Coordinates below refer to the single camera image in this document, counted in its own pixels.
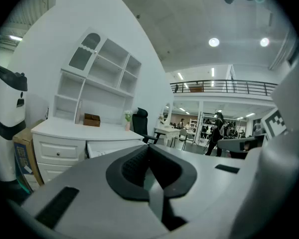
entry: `black rubber pad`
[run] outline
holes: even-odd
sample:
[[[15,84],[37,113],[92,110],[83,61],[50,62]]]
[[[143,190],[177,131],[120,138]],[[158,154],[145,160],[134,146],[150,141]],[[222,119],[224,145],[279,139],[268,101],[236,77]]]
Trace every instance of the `black rubber pad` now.
[[[227,165],[217,165],[217,166],[215,166],[215,168],[217,168],[219,170],[226,171],[226,172],[230,172],[230,173],[238,173],[238,171],[239,171],[239,168],[227,166]]]
[[[48,228],[54,228],[78,193],[78,189],[65,187],[35,218]]]

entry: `metal railing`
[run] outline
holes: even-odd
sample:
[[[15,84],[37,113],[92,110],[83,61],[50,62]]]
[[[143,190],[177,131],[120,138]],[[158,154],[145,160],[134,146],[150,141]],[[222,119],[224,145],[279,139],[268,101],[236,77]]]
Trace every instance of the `metal railing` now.
[[[238,93],[270,96],[277,84],[243,80],[208,80],[175,82],[170,84],[174,93]]]

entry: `white dresser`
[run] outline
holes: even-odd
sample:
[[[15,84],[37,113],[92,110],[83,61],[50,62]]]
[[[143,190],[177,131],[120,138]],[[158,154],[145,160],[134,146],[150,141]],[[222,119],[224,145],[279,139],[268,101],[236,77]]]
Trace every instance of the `white dresser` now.
[[[51,117],[31,132],[36,161],[44,183],[83,161],[86,147],[89,156],[94,158],[145,144],[141,135],[125,131],[121,125],[102,122],[100,127],[94,127]]]

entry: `fluorescent light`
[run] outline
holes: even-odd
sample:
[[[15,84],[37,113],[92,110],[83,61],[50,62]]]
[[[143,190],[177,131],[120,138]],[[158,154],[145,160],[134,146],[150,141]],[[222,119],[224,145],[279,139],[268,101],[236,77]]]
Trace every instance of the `fluorescent light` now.
[[[263,47],[268,46],[269,45],[269,39],[268,38],[261,39],[260,45],[263,46]]]
[[[212,47],[217,47],[219,45],[219,40],[217,38],[211,38],[208,43]]]
[[[14,35],[10,35],[10,38],[13,40],[22,41],[22,38],[14,36]]]
[[[178,76],[180,77],[181,80],[184,80],[184,78],[182,77],[182,75],[180,73],[178,73]]]

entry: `wooden box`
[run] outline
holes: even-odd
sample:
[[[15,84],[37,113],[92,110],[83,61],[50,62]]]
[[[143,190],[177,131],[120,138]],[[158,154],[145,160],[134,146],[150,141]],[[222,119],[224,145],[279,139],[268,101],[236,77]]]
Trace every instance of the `wooden box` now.
[[[100,126],[100,116],[93,114],[84,114],[83,125]]]

